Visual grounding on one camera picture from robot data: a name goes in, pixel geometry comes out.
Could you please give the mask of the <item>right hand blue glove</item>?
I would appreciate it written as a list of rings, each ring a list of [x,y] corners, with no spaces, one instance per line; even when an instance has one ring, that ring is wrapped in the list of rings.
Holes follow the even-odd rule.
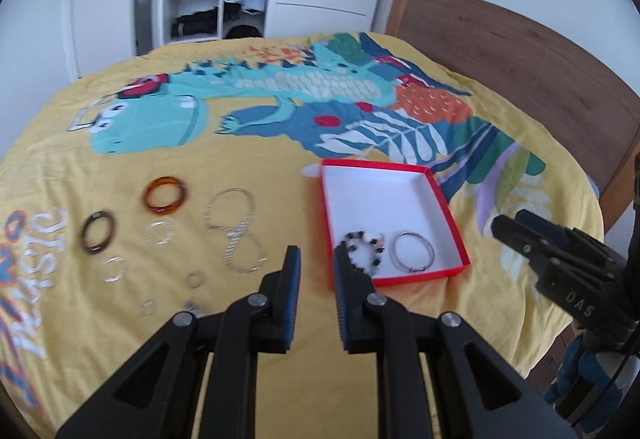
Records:
[[[584,338],[580,332],[567,345],[544,399],[583,438],[597,438],[638,381],[639,357],[586,347]]]

